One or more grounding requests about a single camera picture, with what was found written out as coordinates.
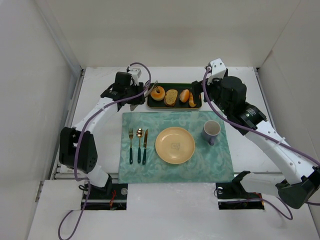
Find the glazed bagel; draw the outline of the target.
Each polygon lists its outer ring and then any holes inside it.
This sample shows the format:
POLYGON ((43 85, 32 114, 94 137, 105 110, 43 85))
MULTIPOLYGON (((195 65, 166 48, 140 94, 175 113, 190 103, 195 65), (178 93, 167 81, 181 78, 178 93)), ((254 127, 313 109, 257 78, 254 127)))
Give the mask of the glazed bagel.
POLYGON ((161 86, 156 86, 150 93, 150 96, 155 101, 162 101, 165 98, 165 90, 161 86))

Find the round bread roll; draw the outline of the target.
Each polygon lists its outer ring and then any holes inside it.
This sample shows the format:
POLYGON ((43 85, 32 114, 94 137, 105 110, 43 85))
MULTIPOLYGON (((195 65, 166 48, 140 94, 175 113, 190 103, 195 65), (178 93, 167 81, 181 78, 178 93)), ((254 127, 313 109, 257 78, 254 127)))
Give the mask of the round bread roll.
POLYGON ((179 100, 182 103, 188 102, 189 98, 190 98, 190 91, 188 89, 184 89, 179 95, 179 100))

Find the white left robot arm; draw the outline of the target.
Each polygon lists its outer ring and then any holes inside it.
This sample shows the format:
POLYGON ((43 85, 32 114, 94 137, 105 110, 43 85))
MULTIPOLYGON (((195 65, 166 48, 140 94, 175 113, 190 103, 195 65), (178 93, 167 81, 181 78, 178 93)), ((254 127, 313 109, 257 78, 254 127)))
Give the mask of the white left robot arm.
POLYGON ((79 123, 61 130, 59 163, 74 170, 76 178, 78 171, 81 171, 93 186, 108 188, 111 177, 98 164, 94 135, 124 105, 141 105, 145 102, 145 85, 139 82, 141 74, 139 68, 117 72, 114 83, 100 95, 94 108, 79 123))

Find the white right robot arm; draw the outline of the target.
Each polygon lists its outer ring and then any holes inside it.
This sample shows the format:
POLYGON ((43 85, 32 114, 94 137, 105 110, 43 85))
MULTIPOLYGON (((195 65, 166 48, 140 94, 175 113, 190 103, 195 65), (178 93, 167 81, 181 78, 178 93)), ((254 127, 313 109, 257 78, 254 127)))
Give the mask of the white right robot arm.
POLYGON ((246 100, 247 86, 227 70, 215 73, 207 67, 203 80, 191 83, 193 99, 204 94, 217 116, 259 147, 280 169, 282 176, 261 176, 242 171, 232 181, 218 183, 220 199, 253 199, 254 192, 279 198, 284 204, 299 209, 320 188, 320 163, 313 157, 289 146, 272 127, 267 117, 246 100))

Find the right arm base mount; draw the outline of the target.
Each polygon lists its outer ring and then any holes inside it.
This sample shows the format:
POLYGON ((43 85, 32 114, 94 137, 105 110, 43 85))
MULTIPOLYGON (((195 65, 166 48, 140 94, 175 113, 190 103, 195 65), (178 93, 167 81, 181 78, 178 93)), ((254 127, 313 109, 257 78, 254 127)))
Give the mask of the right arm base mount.
POLYGON ((217 182, 214 194, 219 210, 264 210, 262 195, 246 192, 239 182, 217 182))

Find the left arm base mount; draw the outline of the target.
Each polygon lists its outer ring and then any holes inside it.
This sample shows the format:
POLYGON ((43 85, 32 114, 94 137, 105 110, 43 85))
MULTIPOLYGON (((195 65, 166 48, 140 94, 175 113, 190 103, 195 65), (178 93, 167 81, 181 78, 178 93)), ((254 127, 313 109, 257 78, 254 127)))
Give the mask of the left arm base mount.
POLYGON ((90 211, 122 211, 127 209, 128 184, 113 183, 111 192, 106 194, 94 186, 91 187, 84 207, 90 211))

